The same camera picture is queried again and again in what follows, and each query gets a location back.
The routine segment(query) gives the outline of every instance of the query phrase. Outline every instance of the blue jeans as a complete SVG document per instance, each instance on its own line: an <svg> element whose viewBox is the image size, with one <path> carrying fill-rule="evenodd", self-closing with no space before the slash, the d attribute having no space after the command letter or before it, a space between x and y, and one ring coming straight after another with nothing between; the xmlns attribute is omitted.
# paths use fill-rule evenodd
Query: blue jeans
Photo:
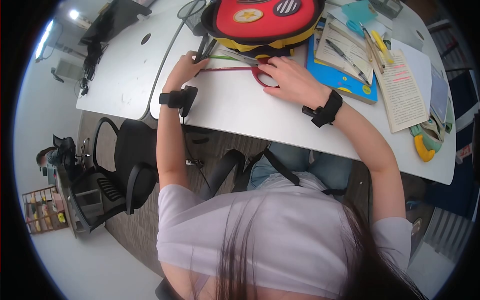
<svg viewBox="0 0 480 300"><path fill-rule="evenodd" d="M310 150L272 142L268 149L290 172L309 172L329 189L344 189L352 168L352 160L327 153L313 152L312 164L308 158ZM265 156L257 161L250 173L247 190L256 189L271 174L278 173Z"/></svg>

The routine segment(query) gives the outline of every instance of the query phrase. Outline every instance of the woman's left hand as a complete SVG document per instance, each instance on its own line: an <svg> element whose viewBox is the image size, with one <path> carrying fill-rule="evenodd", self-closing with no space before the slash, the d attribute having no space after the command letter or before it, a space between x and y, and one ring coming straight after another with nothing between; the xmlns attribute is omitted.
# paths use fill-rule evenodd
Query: woman's left hand
<svg viewBox="0 0 480 300"><path fill-rule="evenodd" d="M194 55L196 55L195 51L188 51L187 54L180 57L175 67L173 67L170 72L167 82L165 82L162 90L163 93L179 91L184 83L192 79L200 69L208 64L209 59L194 63L194 60L192 59L192 56Z"/></svg>

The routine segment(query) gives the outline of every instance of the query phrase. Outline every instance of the white t-shirt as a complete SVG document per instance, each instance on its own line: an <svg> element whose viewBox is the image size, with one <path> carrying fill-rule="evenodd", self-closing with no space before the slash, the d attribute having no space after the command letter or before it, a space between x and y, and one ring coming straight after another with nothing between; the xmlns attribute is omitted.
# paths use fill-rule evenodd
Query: white t-shirt
<svg viewBox="0 0 480 300"><path fill-rule="evenodd" d="M351 230L343 205L323 194L321 184L299 177L301 187L272 174L259 189L205 202L182 186L164 187L158 195L158 259L215 276L224 236L230 237L241 215L240 245L255 214L247 253L251 270L253 249L257 286L336 299L347 274ZM411 229L400 217L372 225L380 251L401 270L408 266Z"/></svg>

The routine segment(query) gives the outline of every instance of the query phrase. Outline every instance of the green pencil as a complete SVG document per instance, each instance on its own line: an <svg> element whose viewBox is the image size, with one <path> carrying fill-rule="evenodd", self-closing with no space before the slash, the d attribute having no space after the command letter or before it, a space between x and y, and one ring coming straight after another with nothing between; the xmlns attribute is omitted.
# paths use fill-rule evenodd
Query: green pencil
<svg viewBox="0 0 480 300"><path fill-rule="evenodd" d="M211 59L219 59L219 60L236 60L233 57L230 56L221 56L221 55L210 55L209 58Z"/></svg>

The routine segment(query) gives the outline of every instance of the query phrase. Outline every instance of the red backpack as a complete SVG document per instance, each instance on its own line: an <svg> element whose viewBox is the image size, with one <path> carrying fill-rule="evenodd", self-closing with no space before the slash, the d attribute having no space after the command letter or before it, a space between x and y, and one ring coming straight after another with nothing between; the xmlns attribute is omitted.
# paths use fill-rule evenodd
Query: red backpack
<svg viewBox="0 0 480 300"><path fill-rule="evenodd" d="M220 44L251 57L290 56L313 34L324 0L217 0L202 24Z"/></svg>

